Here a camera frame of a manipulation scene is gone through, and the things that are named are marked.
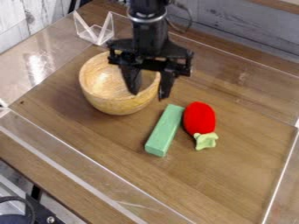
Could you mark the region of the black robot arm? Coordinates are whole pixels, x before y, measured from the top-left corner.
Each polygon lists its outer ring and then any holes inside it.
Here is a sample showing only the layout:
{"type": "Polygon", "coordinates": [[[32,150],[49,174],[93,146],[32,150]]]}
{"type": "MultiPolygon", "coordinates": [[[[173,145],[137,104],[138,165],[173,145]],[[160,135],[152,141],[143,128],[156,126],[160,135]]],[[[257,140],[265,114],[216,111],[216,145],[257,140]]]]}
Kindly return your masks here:
{"type": "Polygon", "coordinates": [[[167,5],[175,0],[130,0],[126,16],[133,37],[109,40],[108,63],[118,65],[126,90],[137,95],[143,70],[160,73],[159,99],[169,97],[173,81],[192,74],[193,52],[176,45],[168,36],[167,5]]]}

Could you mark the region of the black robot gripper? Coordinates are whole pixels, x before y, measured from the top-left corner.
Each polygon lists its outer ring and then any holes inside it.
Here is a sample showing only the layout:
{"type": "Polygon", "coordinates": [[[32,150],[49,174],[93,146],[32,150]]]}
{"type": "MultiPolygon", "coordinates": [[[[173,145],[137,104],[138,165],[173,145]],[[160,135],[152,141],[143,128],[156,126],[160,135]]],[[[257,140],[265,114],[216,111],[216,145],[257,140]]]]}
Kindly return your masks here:
{"type": "Polygon", "coordinates": [[[175,75],[189,76],[193,52],[176,45],[168,36],[167,9],[143,13],[129,9],[132,38],[106,42],[108,62],[120,65],[126,90],[137,95],[141,87],[141,69],[159,71],[159,100],[169,97],[175,75]]]}

